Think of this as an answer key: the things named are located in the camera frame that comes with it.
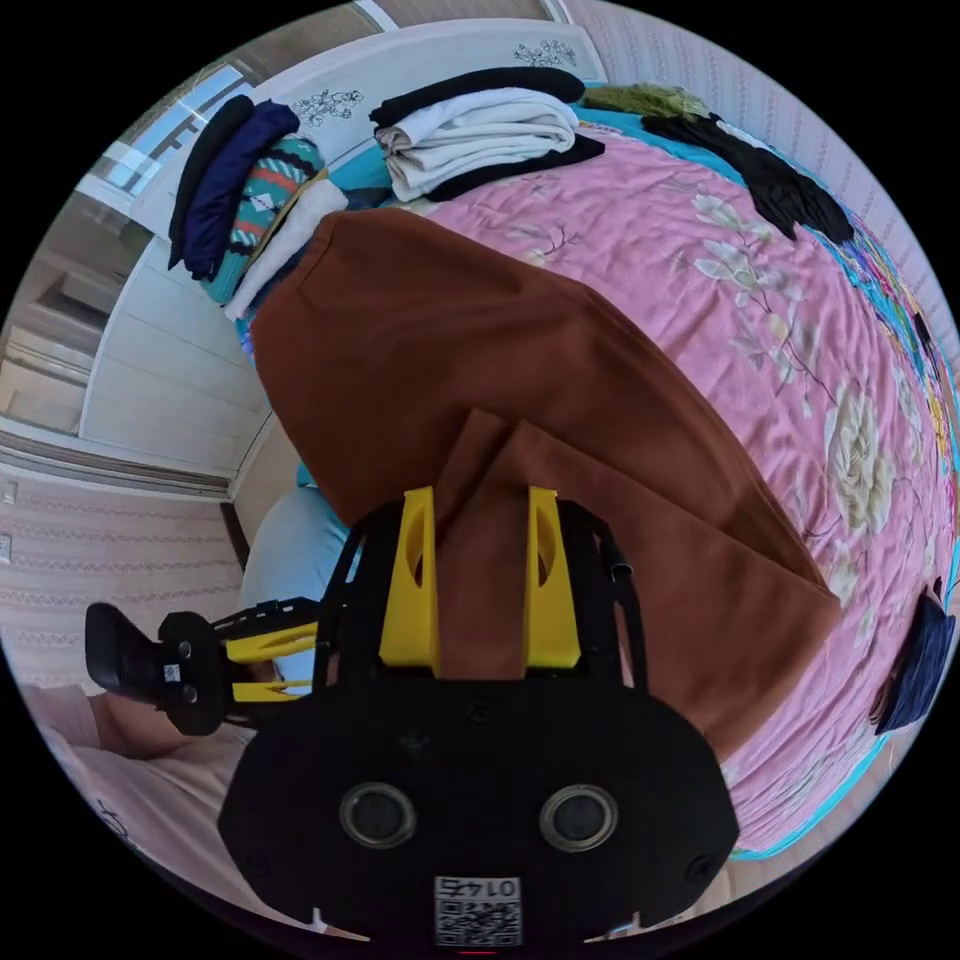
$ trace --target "pink floral bedspread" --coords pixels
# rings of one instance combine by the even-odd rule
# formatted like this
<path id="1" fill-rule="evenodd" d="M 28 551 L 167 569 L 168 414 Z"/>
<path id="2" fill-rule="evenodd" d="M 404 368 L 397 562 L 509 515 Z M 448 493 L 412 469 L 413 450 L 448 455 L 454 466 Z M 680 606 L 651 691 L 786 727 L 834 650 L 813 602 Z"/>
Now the pink floral bedspread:
<path id="1" fill-rule="evenodd" d="M 917 597 L 948 576 L 943 407 L 811 234 L 786 239 L 706 168 L 591 135 L 607 150 L 589 163 L 407 206 L 619 307 L 733 429 L 839 597 L 842 620 L 800 684 L 725 764 L 739 846 L 764 850 L 866 755 Z"/>

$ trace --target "brown blanket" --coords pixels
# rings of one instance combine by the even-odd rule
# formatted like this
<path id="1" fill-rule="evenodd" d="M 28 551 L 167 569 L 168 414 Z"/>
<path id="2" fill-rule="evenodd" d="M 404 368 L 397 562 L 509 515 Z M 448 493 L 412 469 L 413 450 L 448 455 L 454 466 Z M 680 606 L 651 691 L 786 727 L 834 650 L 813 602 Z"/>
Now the brown blanket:
<path id="1" fill-rule="evenodd" d="M 345 523 L 435 487 L 444 676 L 521 675 L 530 484 L 610 525 L 635 570 L 651 692 L 721 758 L 838 616 L 737 439 L 583 284 L 404 211 L 334 214 L 253 339 L 273 409 Z"/>

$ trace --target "folded white towel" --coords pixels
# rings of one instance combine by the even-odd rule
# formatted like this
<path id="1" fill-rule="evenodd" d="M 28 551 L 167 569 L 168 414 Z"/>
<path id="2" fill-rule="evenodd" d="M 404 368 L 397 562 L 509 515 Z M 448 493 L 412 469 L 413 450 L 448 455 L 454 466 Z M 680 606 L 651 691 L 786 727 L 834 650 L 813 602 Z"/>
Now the folded white towel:
<path id="1" fill-rule="evenodd" d="M 407 201 L 470 170 L 569 150 L 578 125 L 577 115 L 556 97 L 508 88 L 416 110 L 378 130 L 376 138 L 393 191 Z"/>
<path id="2" fill-rule="evenodd" d="M 314 235 L 320 221 L 328 213 L 346 210 L 347 203 L 343 191 L 329 180 L 318 180 L 307 187 L 260 256 L 250 264 L 223 312 L 231 320 L 239 320 L 260 288 Z"/>

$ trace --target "navy blue clothing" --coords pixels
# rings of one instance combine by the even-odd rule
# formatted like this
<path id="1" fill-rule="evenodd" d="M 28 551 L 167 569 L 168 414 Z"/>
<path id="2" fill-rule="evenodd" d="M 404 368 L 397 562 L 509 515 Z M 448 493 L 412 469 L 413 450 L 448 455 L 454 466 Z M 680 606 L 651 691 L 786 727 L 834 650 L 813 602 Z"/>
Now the navy blue clothing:
<path id="1" fill-rule="evenodd" d="M 220 269 L 253 165 L 271 144 L 299 126 L 289 107 L 264 100 L 207 167 L 184 218 L 183 262 L 194 280 L 205 280 Z"/>
<path id="2" fill-rule="evenodd" d="M 903 666 L 877 724 L 877 736 L 926 715 L 943 676 L 956 622 L 955 617 L 948 617 L 926 594 L 920 597 L 904 641 Z"/>
<path id="3" fill-rule="evenodd" d="M 183 173 L 180 174 L 177 199 L 173 216 L 170 218 L 170 229 L 167 231 L 170 237 L 168 270 L 172 270 L 183 259 L 183 223 L 197 192 L 197 185 L 217 154 L 252 115 L 253 101 L 249 97 L 233 97 L 210 118 L 210 122 L 193 141 L 190 156 L 187 157 Z"/>

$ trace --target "printed number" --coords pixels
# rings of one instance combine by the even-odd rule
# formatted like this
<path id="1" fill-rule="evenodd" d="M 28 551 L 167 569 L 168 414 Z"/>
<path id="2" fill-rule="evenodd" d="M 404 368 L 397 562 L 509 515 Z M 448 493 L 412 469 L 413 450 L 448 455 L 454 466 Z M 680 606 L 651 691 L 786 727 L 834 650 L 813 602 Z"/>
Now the printed number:
<path id="1" fill-rule="evenodd" d="M 439 894 L 445 897 L 483 897 L 487 899 L 517 896 L 517 884 L 513 880 L 460 880 L 457 877 L 441 877 Z"/>

